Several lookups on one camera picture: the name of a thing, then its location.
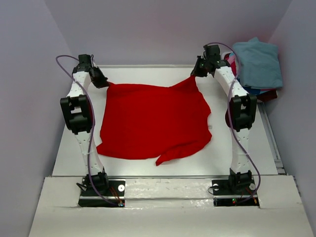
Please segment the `red t shirt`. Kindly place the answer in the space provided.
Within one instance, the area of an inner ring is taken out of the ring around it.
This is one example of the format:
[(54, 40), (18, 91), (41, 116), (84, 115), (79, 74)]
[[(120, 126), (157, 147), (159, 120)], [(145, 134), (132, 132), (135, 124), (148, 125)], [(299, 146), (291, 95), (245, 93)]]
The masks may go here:
[(100, 155), (155, 158), (156, 165), (202, 150), (212, 138), (211, 109), (194, 76), (169, 87), (111, 84), (100, 129)]

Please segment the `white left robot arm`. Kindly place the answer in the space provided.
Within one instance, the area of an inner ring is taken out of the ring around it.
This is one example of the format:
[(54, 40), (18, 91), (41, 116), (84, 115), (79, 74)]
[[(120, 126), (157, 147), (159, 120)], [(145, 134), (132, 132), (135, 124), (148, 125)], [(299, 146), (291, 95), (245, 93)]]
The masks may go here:
[(95, 115), (87, 91), (90, 84), (96, 88), (105, 88), (110, 84), (100, 68), (94, 65), (93, 55), (81, 54), (77, 61), (73, 71), (66, 72), (73, 82), (67, 96), (60, 99), (60, 106), (66, 127), (78, 141), (85, 164), (86, 177), (79, 187), (85, 193), (104, 195), (109, 190), (109, 181), (96, 151)]

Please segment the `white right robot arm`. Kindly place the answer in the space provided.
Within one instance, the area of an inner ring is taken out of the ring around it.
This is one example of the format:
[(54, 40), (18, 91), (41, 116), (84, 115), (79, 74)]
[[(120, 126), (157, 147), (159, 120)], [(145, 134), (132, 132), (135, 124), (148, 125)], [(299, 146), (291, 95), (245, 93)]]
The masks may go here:
[(248, 152), (249, 132), (255, 122), (256, 95), (247, 92), (237, 80), (231, 64), (220, 53), (220, 43), (204, 45), (191, 74), (197, 77), (212, 75), (228, 97), (226, 124), (232, 135), (232, 163), (227, 179), (214, 180), (211, 188), (216, 196), (251, 193), (255, 186), (251, 168), (255, 168)]

